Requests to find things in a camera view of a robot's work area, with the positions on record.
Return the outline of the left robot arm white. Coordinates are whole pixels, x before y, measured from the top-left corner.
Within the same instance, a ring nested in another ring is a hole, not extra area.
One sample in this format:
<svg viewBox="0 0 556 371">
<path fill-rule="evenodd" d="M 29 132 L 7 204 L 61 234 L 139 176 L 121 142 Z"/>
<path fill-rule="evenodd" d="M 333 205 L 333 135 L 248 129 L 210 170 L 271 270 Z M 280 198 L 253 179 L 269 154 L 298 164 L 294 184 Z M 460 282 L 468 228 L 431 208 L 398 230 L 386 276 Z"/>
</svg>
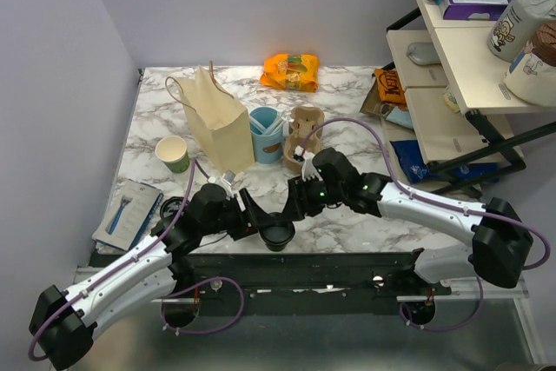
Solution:
<svg viewBox="0 0 556 371">
<path fill-rule="evenodd" d="M 89 279 L 66 288 L 52 285 L 36 302 L 28 356 L 56 370 L 79 362 L 95 339 L 125 312 L 157 298 L 176 298 L 199 288 L 187 256 L 202 238 L 221 232 L 233 240 L 261 233 L 276 214 L 262 210 L 246 189 L 230 197 L 207 183 L 163 217 L 132 249 Z"/>
</svg>

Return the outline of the brown pulp cup carrier stack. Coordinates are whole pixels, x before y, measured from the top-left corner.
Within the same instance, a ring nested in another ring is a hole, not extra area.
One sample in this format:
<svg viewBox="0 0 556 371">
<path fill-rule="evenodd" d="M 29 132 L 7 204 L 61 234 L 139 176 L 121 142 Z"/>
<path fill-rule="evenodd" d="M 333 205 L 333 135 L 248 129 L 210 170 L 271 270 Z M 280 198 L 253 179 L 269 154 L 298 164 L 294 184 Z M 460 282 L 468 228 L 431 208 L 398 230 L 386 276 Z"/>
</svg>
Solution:
<svg viewBox="0 0 556 371">
<path fill-rule="evenodd" d="M 325 115 L 318 107 L 297 106 L 292 108 L 289 114 L 287 134 L 283 145 L 283 156 L 285 166 L 295 174 L 301 173 L 301 164 L 294 159 L 297 146 L 305 140 L 306 136 L 317 125 L 324 122 Z"/>
</svg>

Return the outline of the grey computer mouse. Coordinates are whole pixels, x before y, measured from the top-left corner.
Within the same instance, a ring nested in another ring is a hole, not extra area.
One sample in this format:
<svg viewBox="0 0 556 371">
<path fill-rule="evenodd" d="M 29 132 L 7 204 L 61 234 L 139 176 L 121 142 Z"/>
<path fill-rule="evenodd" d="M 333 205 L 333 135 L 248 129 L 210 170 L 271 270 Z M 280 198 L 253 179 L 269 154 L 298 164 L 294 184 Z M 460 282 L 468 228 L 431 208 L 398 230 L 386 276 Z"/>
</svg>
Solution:
<svg viewBox="0 0 556 371">
<path fill-rule="evenodd" d="M 407 46 L 407 57 L 416 65 L 440 65 L 440 57 L 432 42 L 414 42 Z"/>
</svg>

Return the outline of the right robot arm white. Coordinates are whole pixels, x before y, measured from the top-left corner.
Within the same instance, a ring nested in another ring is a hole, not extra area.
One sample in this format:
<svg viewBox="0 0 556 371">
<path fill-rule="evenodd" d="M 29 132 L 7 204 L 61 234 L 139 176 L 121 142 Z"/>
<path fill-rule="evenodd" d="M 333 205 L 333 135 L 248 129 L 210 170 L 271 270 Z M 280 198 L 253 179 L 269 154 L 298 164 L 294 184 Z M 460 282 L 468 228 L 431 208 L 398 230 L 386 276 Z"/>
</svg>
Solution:
<svg viewBox="0 0 556 371">
<path fill-rule="evenodd" d="M 509 203 L 493 199 L 483 205 L 418 192 L 389 176 L 359 172 L 332 148 L 317 154 L 296 148 L 294 159 L 301 174 L 292 180 L 282 211 L 291 222 L 344 205 L 358 214 L 401 219 L 456 240 L 453 246 L 417 251 L 399 275 L 409 294 L 474 275 L 499 288 L 517 286 L 533 238 Z"/>
</svg>

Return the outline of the orange snack bag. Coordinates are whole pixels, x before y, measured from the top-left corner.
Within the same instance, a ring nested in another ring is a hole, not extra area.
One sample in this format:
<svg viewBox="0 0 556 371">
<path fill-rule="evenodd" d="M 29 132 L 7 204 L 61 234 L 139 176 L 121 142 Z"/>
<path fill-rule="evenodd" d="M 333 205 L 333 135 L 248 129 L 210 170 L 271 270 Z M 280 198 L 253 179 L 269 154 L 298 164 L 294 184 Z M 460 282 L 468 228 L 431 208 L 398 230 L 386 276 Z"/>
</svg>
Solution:
<svg viewBox="0 0 556 371">
<path fill-rule="evenodd" d="M 279 90 L 314 93 L 320 60 L 310 54 L 277 54 L 264 61 L 260 83 Z"/>
</svg>

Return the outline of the orange brown snack packet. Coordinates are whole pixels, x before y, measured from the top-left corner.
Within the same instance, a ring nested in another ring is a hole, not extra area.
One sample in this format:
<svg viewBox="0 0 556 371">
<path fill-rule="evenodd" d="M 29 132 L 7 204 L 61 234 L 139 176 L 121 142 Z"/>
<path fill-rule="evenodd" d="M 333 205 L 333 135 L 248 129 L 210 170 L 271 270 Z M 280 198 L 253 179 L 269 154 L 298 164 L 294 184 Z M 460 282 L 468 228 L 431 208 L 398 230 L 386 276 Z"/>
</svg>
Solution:
<svg viewBox="0 0 556 371">
<path fill-rule="evenodd" d="M 396 70 L 375 69 L 372 82 L 361 105 L 361 113 L 387 118 L 397 111 L 407 112 L 405 92 Z"/>
</svg>

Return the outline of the beige shelf rack black frame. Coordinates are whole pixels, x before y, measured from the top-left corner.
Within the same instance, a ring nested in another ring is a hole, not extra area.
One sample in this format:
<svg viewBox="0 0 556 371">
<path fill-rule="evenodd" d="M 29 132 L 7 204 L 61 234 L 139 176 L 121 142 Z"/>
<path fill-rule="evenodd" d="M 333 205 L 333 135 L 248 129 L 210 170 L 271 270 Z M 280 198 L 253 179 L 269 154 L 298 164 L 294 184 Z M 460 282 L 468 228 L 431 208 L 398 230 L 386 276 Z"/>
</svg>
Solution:
<svg viewBox="0 0 556 371">
<path fill-rule="evenodd" d="M 414 133 L 428 169 L 462 189 L 488 181 L 488 176 L 461 181 L 453 170 L 463 165 L 496 162 L 493 179 L 526 167 L 520 145 L 555 131 L 547 123 L 514 134 L 511 114 L 537 114 L 541 108 L 526 103 L 503 84 L 508 64 L 487 47 L 492 27 L 488 21 L 447 21 L 437 6 L 416 0 L 417 6 L 387 28 L 387 42 L 405 90 Z M 440 65 L 420 66 L 406 55 L 414 42 L 432 42 Z"/>
</svg>

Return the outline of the blue straw holder cup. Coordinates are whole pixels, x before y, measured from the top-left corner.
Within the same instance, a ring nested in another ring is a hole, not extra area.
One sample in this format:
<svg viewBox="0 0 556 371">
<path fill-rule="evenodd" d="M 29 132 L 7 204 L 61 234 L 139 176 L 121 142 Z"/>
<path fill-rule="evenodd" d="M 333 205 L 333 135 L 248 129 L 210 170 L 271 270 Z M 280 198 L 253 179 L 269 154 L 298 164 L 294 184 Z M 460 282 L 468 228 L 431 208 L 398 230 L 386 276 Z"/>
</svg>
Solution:
<svg viewBox="0 0 556 371">
<path fill-rule="evenodd" d="M 255 160 L 278 162 L 283 153 L 285 117 L 277 109 L 259 107 L 249 113 L 249 121 Z"/>
</svg>

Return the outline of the black plastic cup lid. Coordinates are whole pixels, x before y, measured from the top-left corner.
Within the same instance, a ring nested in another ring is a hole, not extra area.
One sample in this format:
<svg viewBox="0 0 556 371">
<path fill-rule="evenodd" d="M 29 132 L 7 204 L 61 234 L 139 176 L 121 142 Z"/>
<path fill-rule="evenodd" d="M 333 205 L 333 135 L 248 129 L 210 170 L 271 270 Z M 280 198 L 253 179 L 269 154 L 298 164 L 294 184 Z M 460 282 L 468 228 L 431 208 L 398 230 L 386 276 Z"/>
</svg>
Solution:
<svg viewBox="0 0 556 371">
<path fill-rule="evenodd" d="M 295 226 L 291 221 L 282 221 L 280 214 L 273 212 L 271 215 L 277 218 L 277 225 L 264 229 L 259 232 L 261 239 L 267 244 L 286 244 L 288 245 L 295 237 Z"/>
</svg>

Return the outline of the green paper cup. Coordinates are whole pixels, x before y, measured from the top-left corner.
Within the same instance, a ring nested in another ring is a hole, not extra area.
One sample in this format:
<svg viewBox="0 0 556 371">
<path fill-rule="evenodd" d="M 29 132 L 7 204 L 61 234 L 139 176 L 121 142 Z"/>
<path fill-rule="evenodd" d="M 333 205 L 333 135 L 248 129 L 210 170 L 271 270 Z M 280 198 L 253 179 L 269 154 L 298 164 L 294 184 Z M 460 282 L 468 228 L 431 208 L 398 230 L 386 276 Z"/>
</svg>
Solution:
<svg viewBox="0 0 556 371">
<path fill-rule="evenodd" d="M 282 250 L 284 250 L 287 247 L 287 245 L 286 244 L 267 244 L 266 247 L 270 251 L 281 252 Z"/>
<path fill-rule="evenodd" d="M 156 157 L 175 174 L 184 173 L 190 165 L 188 146 L 180 136 L 166 136 L 155 148 Z"/>
</svg>

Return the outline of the cartoon paper roll grey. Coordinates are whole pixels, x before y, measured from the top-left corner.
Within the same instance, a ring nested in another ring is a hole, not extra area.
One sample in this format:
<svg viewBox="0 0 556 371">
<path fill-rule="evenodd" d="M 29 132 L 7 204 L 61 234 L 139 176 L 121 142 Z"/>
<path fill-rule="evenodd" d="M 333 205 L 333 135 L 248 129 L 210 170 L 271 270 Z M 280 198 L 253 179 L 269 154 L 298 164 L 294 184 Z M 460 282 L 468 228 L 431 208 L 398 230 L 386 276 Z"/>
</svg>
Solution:
<svg viewBox="0 0 556 371">
<path fill-rule="evenodd" d="M 488 48 L 511 63 L 535 31 L 554 20 L 555 0 L 512 0 L 491 30 Z"/>
</svg>

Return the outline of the razor blister pack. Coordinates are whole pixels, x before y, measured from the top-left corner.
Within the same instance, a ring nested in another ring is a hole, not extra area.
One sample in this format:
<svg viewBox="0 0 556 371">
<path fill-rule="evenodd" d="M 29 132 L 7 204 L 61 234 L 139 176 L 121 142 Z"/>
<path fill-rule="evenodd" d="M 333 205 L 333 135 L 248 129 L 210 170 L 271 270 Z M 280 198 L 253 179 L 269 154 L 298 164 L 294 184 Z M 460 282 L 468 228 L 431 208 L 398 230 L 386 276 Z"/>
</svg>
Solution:
<svg viewBox="0 0 556 371">
<path fill-rule="evenodd" d="M 162 197 L 160 189 L 127 180 L 92 239 L 112 248 L 129 250 L 147 228 Z"/>
</svg>

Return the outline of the cartoon paper roll brown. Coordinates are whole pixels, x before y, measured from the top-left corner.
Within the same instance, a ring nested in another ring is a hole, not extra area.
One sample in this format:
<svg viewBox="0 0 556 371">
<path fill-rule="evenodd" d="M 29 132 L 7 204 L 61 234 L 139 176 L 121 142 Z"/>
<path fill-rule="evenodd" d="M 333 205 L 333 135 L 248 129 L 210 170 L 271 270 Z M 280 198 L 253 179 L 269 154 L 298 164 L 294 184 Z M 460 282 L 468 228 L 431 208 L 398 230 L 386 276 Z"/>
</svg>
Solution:
<svg viewBox="0 0 556 371">
<path fill-rule="evenodd" d="M 555 107 L 555 22 L 535 31 L 511 63 L 504 84 L 527 103 Z"/>
</svg>

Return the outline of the purple tissue box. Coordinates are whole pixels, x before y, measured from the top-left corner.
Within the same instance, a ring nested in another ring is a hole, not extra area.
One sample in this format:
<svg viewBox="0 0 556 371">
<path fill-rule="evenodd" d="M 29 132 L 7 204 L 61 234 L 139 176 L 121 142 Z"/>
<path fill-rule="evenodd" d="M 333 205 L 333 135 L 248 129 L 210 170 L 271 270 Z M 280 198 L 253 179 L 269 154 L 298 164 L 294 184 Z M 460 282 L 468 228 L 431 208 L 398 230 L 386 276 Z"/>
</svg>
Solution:
<svg viewBox="0 0 556 371">
<path fill-rule="evenodd" d="M 512 0 L 435 0 L 445 20 L 496 21 Z"/>
</svg>

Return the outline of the beige paper bag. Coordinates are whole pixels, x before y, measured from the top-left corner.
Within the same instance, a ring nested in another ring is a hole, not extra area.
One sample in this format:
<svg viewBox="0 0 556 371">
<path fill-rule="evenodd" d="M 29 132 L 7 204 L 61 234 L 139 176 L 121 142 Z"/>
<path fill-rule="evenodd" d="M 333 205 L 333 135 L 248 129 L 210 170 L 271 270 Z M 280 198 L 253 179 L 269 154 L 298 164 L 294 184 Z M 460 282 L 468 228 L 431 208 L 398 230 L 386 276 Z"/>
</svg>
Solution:
<svg viewBox="0 0 556 371">
<path fill-rule="evenodd" d="M 248 110 L 216 81 L 213 66 L 199 66 L 191 78 L 168 76 L 164 84 L 183 107 L 196 144 L 220 173 L 240 174 L 255 163 Z"/>
</svg>

